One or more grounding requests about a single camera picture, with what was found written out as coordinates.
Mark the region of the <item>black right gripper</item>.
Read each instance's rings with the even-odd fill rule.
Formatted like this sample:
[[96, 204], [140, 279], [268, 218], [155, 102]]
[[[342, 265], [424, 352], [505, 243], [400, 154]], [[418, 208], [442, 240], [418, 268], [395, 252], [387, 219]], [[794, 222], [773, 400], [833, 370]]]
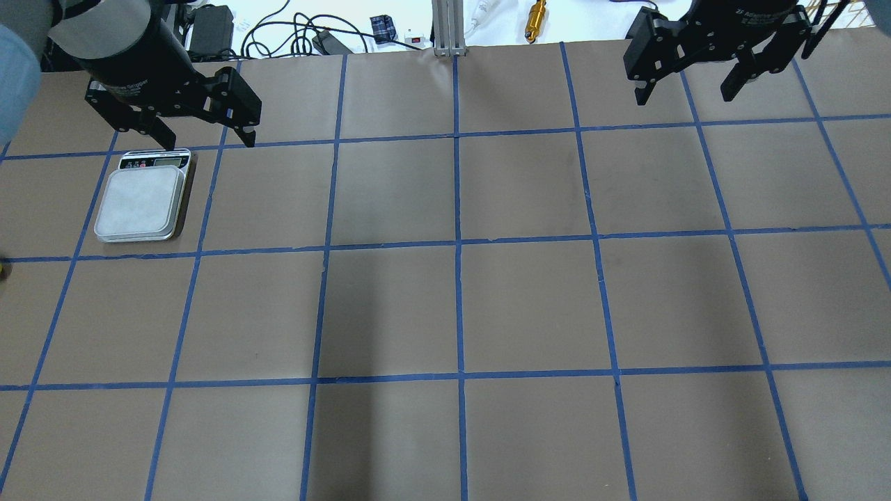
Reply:
[[796, 1], [694, 1], [680, 19], [642, 7], [626, 33], [626, 77], [645, 106], [656, 83], [699, 63], [734, 61], [720, 86], [724, 102], [764, 73], [789, 66], [814, 37], [814, 22]]

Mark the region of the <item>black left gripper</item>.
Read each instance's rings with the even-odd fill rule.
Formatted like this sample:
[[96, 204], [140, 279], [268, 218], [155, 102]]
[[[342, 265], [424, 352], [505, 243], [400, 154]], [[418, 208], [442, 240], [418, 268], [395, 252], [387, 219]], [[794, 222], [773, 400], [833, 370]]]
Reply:
[[194, 117], [235, 130], [255, 147], [263, 102], [235, 67], [212, 76], [147, 1], [54, 1], [51, 39], [89, 75], [86, 101], [109, 126], [175, 149], [170, 117]]

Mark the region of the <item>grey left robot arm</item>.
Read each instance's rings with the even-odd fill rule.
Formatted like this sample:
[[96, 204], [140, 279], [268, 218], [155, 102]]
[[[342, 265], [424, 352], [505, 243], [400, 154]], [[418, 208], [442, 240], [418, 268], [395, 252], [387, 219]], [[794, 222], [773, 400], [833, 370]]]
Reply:
[[235, 131], [253, 147], [262, 101], [235, 67], [208, 77], [148, 1], [3, 1], [2, 143], [18, 134], [54, 42], [89, 73], [85, 99], [110, 127], [149, 136], [166, 151], [165, 117], [195, 117]]

